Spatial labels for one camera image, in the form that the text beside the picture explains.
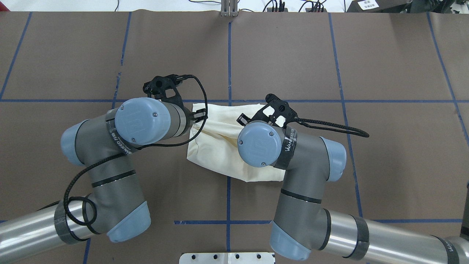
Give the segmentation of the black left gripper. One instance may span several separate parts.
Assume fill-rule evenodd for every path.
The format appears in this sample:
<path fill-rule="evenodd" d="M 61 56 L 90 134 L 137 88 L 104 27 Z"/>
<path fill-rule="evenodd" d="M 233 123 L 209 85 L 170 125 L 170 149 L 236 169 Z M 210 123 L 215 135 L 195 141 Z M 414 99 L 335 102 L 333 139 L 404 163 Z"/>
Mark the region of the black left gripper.
<path fill-rule="evenodd" d="M 194 123 L 205 121 L 206 119 L 207 119 L 207 110 L 197 110 L 189 114 L 189 120 Z"/>

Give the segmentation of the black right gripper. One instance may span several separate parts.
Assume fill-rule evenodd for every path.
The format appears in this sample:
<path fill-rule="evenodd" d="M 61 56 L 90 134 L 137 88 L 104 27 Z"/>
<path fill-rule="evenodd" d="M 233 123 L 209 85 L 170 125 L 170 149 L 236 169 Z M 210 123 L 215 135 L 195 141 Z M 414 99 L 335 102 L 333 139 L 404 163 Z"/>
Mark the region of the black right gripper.
<path fill-rule="evenodd" d="M 238 124 L 241 125 L 242 127 L 247 126 L 251 121 L 252 121 L 252 119 L 249 118 L 245 114 L 239 115 L 239 117 L 236 119 L 236 122 L 238 122 Z"/>

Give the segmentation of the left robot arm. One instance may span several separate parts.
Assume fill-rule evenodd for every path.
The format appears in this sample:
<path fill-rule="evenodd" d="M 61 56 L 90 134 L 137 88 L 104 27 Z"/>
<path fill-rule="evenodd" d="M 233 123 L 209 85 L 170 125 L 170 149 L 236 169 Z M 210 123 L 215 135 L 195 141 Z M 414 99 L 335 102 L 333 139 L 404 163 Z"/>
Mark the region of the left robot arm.
<path fill-rule="evenodd" d="M 106 234 L 118 243 L 142 234 L 151 217 L 130 155 L 186 134 L 207 118 L 207 105 L 191 112 L 183 105 L 141 97 L 68 128 L 61 137 L 62 152 L 84 169 L 58 202 L 1 224 L 1 263 L 86 242 L 94 235 Z"/>

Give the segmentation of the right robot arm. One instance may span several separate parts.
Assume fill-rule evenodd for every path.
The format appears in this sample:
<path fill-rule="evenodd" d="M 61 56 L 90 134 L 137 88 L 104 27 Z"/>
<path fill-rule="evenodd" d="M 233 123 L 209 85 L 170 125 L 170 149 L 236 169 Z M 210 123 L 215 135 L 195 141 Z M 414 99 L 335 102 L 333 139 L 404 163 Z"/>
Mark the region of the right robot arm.
<path fill-rule="evenodd" d="M 237 147 L 241 159 L 257 168 L 284 170 L 272 220 L 275 253 L 304 261 L 313 251 L 370 264 L 467 264 L 468 239 L 419 234 L 327 207 L 327 184 L 346 167 L 345 147 L 325 137 L 248 118 Z"/>

